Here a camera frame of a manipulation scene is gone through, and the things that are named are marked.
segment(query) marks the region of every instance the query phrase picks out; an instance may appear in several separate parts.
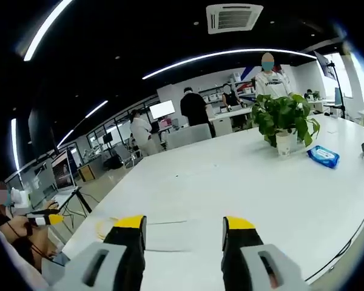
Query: wet wipes package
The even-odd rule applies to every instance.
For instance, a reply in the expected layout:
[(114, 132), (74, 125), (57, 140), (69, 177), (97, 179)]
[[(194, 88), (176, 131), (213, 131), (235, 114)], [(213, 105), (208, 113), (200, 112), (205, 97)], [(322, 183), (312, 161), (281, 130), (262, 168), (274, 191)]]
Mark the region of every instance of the wet wipes package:
[(338, 153), (334, 153), (320, 145), (316, 145), (312, 149), (308, 150), (308, 155), (314, 161), (332, 169), (336, 167), (340, 159)]

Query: person's hand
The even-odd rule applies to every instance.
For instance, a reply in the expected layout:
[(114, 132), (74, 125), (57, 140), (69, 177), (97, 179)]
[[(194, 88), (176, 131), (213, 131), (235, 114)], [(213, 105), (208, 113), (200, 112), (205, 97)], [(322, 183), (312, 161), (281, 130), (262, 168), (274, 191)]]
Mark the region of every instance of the person's hand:
[(9, 243), (13, 243), (19, 237), (27, 236), (27, 224), (29, 220), (25, 216), (14, 216), (8, 223), (0, 226), (0, 231), (7, 238)]
[(49, 201), (47, 201), (44, 205), (43, 205), (43, 209), (57, 209), (58, 208), (58, 203), (55, 202), (55, 200), (51, 199)]

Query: face mask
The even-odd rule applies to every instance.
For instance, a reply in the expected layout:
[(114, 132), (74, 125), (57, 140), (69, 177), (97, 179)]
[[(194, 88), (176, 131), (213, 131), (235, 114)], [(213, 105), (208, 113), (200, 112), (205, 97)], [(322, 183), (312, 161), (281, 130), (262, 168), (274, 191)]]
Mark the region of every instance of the face mask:
[(264, 71), (270, 71), (274, 67), (274, 62), (261, 62)]
[(225, 86), (224, 87), (224, 93), (225, 94), (230, 94), (231, 93), (231, 88), (229, 88), (229, 86)]
[(11, 203), (11, 193), (8, 190), (0, 190), (0, 205), (10, 206)]

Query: potted plant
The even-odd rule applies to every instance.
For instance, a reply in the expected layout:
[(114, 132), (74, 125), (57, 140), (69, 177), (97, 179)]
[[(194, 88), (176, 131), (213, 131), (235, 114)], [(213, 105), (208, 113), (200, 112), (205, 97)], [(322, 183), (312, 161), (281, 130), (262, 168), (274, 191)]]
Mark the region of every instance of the potted plant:
[[(252, 106), (252, 121), (259, 125), (259, 132), (271, 146), (280, 147), (283, 144), (288, 148), (291, 145), (291, 134), (303, 141), (305, 146), (312, 143), (312, 136), (320, 131), (320, 124), (314, 118), (308, 118), (310, 105), (300, 95), (291, 98), (280, 97), (272, 99), (270, 95), (258, 95), (257, 102)], [(312, 124), (313, 132), (309, 133), (308, 123)]]

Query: ceiling vent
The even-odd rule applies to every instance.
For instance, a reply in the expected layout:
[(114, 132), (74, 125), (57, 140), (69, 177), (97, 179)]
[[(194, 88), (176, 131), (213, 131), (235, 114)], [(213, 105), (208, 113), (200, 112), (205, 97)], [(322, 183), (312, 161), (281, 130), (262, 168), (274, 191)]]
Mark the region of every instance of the ceiling vent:
[(263, 6), (253, 4), (217, 4), (206, 7), (210, 35), (254, 28)]

